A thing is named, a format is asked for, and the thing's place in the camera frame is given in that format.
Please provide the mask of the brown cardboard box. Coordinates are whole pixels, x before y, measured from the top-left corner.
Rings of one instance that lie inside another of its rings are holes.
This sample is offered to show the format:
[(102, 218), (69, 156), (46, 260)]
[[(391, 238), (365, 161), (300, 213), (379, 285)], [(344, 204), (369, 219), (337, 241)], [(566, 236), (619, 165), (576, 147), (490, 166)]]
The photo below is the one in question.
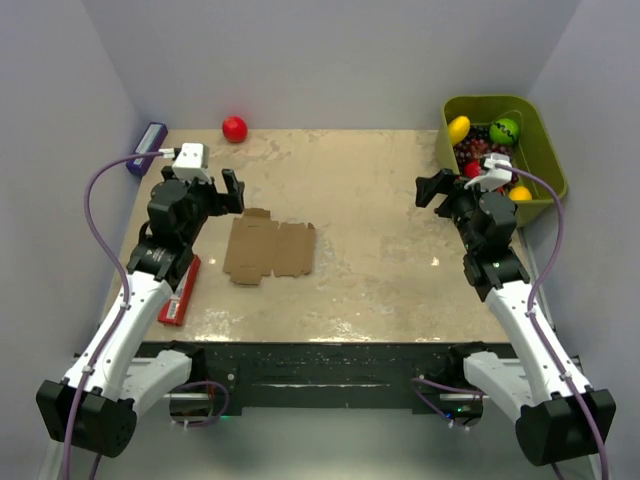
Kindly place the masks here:
[(232, 222), (223, 271), (243, 286), (258, 286), (268, 276), (308, 275), (315, 244), (311, 223), (278, 222), (269, 210), (249, 208)]

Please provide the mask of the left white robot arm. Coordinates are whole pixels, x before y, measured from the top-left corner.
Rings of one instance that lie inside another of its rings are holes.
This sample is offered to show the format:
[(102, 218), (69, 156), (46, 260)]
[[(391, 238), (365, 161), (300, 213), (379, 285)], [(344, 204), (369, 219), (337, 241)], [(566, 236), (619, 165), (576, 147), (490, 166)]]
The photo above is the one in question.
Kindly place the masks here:
[(129, 261), (120, 267), (120, 293), (99, 330), (58, 382), (46, 380), (36, 403), (50, 437), (66, 451), (77, 447), (119, 456), (138, 419), (170, 391), (196, 392), (207, 382), (202, 348), (172, 342), (137, 374), (128, 373), (150, 326), (195, 258), (193, 245), (208, 218), (240, 214), (244, 184), (225, 169), (226, 192), (211, 180), (181, 180), (170, 167), (151, 190), (147, 221)]

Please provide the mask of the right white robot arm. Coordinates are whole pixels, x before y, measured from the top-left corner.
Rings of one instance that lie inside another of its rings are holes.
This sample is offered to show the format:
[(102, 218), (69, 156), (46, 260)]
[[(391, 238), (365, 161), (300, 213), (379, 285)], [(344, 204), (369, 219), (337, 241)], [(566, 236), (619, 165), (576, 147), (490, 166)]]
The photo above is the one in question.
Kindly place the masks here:
[(436, 195), (444, 198), (436, 214), (454, 223), (465, 246), (465, 277), (506, 332), (524, 371), (512, 373), (496, 354), (467, 344), (445, 369), (448, 386), (459, 393), (488, 395), (513, 423), (518, 444), (533, 465), (556, 466), (597, 454), (601, 476), (608, 478), (604, 442), (615, 401), (581, 373), (541, 312), (536, 286), (510, 246), (516, 204), (450, 169), (417, 178), (417, 206), (426, 207)]

